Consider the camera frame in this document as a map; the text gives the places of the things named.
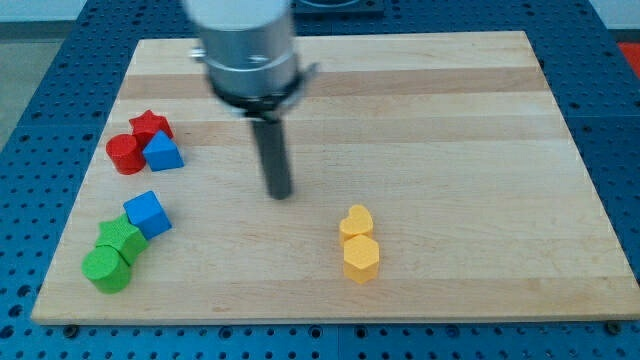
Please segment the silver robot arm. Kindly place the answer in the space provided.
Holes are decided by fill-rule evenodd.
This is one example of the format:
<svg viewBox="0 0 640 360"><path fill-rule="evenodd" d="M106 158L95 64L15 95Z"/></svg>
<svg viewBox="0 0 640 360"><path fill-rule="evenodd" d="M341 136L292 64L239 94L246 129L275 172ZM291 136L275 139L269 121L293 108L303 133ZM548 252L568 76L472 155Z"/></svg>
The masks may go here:
<svg viewBox="0 0 640 360"><path fill-rule="evenodd" d="M301 66L286 0L184 0L213 93L251 121L268 194L293 193L283 117L302 99L318 65Z"/></svg>

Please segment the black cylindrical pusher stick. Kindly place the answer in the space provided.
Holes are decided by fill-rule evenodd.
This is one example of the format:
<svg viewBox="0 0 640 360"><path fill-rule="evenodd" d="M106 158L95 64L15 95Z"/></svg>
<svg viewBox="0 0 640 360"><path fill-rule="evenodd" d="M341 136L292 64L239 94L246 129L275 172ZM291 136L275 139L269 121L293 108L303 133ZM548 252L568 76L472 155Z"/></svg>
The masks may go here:
<svg viewBox="0 0 640 360"><path fill-rule="evenodd" d="M282 200L293 192L284 128L281 121L251 121L264 182L271 198Z"/></svg>

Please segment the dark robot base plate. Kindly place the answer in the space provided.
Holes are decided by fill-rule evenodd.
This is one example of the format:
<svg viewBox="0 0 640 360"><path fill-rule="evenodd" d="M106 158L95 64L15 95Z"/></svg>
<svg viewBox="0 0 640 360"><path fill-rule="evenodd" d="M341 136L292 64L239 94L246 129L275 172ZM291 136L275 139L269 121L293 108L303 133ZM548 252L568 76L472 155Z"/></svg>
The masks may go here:
<svg viewBox="0 0 640 360"><path fill-rule="evenodd" d="M293 0L291 8L295 14L382 14L383 0Z"/></svg>

